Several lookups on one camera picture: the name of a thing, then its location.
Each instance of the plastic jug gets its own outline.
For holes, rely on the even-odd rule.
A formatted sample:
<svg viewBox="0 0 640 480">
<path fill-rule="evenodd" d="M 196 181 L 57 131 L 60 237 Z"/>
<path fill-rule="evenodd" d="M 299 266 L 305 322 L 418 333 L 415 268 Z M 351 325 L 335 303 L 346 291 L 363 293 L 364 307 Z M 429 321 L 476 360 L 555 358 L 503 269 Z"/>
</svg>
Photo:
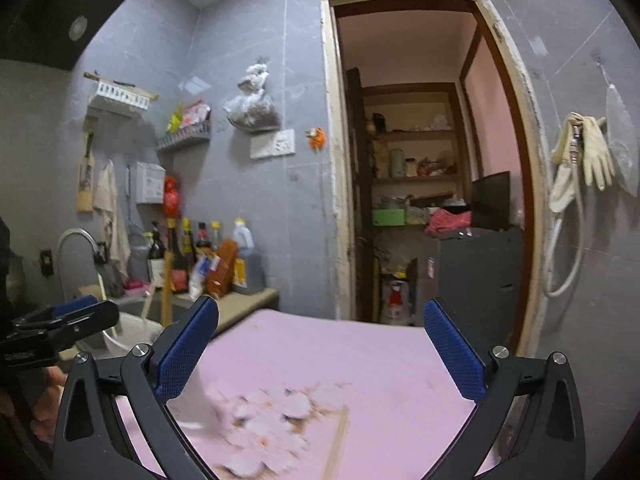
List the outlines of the plastic jug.
<svg viewBox="0 0 640 480">
<path fill-rule="evenodd" d="M 233 240 L 238 244 L 234 264 L 234 291 L 240 294 L 260 292 L 264 289 L 260 254 L 255 250 L 254 238 L 242 218 L 236 218 Z"/>
</svg>

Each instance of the chopstick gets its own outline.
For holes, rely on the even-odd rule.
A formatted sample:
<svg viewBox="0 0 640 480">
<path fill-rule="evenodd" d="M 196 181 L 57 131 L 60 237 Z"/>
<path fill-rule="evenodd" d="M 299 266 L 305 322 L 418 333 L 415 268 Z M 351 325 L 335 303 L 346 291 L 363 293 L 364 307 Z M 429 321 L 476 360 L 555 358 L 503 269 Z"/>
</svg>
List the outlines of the chopstick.
<svg viewBox="0 0 640 480">
<path fill-rule="evenodd" d="M 140 313 L 140 317 L 142 318 L 142 320 L 145 320 L 146 316 L 149 315 L 149 309 L 151 308 L 151 302 L 153 301 L 155 291 L 156 284 L 151 282 L 148 289 L 146 290 L 145 304 L 142 307 L 142 313 Z"/>
<path fill-rule="evenodd" d="M 349 423 L 349 409 L 347 406 L 343 406 L 340 411 L 340 420 L 338 421 L 338 427 L 335 430 L 334 442 L 331 444 L 329 456 L 326 459 L 326 465 L 324 466 L 324 474 L 322 480 L 334 480 L 336 473 L 338 472 L 338 460 L 340 460 L 340 452 L 342 450 L 342 441 L 344 440 L 344 434 L 347 431 L 347 424 Z"/>
</svg>

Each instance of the rubber glove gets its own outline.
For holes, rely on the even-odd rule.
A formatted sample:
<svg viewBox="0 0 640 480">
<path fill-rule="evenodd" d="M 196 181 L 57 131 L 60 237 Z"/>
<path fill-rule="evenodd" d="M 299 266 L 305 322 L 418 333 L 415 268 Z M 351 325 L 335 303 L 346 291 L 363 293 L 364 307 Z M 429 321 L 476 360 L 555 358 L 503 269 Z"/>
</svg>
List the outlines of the rubber glove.
<svg viewBox="0 0 640 480">
<path fill-rule="evenodd" d="M 549 195 L 549 208 L 554 213 L 564 211 L 575 197 L 569 146 L 574 135 L 574 126 L 581 124 L 582 116 L 573 112 L 567 115 L 562 130 L 560 130 L 558 142 L 551 152 L 551 161 L 558 164 L 556 179 Z"/>
<path fill-rule="evenodd" d="M 602 191 L 605 186 L 613 184 L 616 170 L 613 167 L 607 141 L 595 117 L 582 117 L 582 142 L 584 183 L 590 186 L 595 178 L 596 186 Z"/>
<path fill-rule="evenodd" d="M 562 162 L 569 162 L 569 144 L 574 135 L 573 126 L 580 126 L 582 124 L 582 116 L 571 112 L 564 118 L 564 125 L 560 130 L 558 136 L 558 142 L 556 142 L 555 148 L 551 151 L 551 162 L 554 164 L 562 164 Z"/>
</svg>

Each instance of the television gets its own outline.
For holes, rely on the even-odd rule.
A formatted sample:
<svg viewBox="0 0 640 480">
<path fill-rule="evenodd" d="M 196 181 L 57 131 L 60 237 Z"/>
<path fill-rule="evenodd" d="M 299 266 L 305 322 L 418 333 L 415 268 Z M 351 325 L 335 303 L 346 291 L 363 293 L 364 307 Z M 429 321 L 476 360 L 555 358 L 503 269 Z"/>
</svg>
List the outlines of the television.
<svg viewBox="0 0 640 480">
<path fill-rule="evenodd" d="M 471 226 L 499 231 L 509 228 L 511 172 L 475 180 L 471 185 Z"/>
</svg>

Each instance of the gray tile wall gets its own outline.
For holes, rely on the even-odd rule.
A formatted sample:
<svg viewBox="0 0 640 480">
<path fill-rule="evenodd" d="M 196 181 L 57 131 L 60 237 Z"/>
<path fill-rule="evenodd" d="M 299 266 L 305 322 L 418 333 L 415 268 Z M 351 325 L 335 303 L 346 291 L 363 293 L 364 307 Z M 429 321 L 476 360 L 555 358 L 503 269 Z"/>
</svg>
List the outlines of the gray tile wall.
<svg viewBox="0 0 640 480">
<path fill-rule="evenodd" d="M 608 0 L 492 0 L 533 80 L 549 145 L 571 111 L 605 114 L 599 56 L 640 128 L 640 50 Z M 536 46 L 537 55 L 530 44 Z M 572 295 L 548 307 L 540 356 L 560 349 L 572 363 L 587 436 L 587 478 L 616 448 L 640 407 L 638 200 L 618 189 L 586 192 L 587 251 Z M 575 216 L 568 215 L 569 225 Z M 559 260 L 566 275 L 575 233 Z"/>
<path fill-rule="evenodd" d="M 634 123 L 640 124 L 634 99 L 640 90 L 639 51 L 608 0 L 492 2 L 526 63 L 551 145 L 569 111 L 604 113 L 605 85 L 591 60 L 595 50 Z M 193 47 L 191 73 L 212 84 L 202 96 L 213 104 L 216 133 L 207 153 L 194 148 L 175 157 L 175 170 L 187 190 L 187 213 L 222 220 L 226 234 L 233 216 L 247 216 L 266 256 L 268 279 L 281 289 L 284 310 L 332 317 L 328 153 L 309 152 L 304 138 L 307 128 L 327 125 L 319 0 L 225 0 L 201 13 Z M 223 116 L 222 102 L 236 94 L 242 70 L 258 55 L 270 56 L 270 92 L 281 107 L 283 126 L 296 129 L 295 156 L 250 161 L 248 137 L 235 132 Z M 640 270 L 638 209 L 637 201 L 616 190 L 588 194 L 590 241 L 584 271 L 575 293 L 551 304 L 543 332 L 540 355 L 559 348 L 572 360 L 590 476 L 610 455 L 640 404 L 638 381 L 630 373 L 637 363 L 633 327 L 640 317 L 630 300 L 636 281 L 631 276 L 635 267 Z M 572 238 L 567 235 L 563 241 L 568 253 Z M 624 364 L 612 366 L 621 355 Z"/>
<path fill-rule="evenodd" d="M 282 127 L 296 131 L 296 154 L 251 161 L 249 135 L 234 130 L 222 103 L 257 56 L 270 58 L 268 91 Z M 242 215 L 264 255 L 267 280 L 286 312 L 335 317 L 335 222 L 328 147 L 313 153 L 305 131 L 327 129 L 320 0 L 224 0 L 200 15 L 191 74 L 211 88 L 196 97 L 212 104 L 214 134 L 205 152 L 178 153 L 174 170 L 186 215 L 217 219 L 224 234 Z"/>
<path fill-rule="evenodd" d="M 92 82 L 82 73 L 135 82 L 161 97 L 140 118 L 101 113 L 94 140 L 94 178 L 113 159 L 120 203 L 126 165 L 157 162 L 155 141 L 180 98 L 198 9 L 185 0 L 126 0 L 108 19 L 72 72 L 0 60 L 0 216 L 12 232 L 12 248 L 24 258 L 28 297 L 41 304 L 62 298 L 58 278 L 44 278 L 38 252 L 55 251 L 63 230 L 82 227 L 95 238 L 97 215 L 76 214 L 82 123 Z M 157 207 L 132 208 L 132 221 L 150 228 Z M 67 292 L 96 283 L 88 244 L 70 238 L 63 277 Z"/>
</svg>

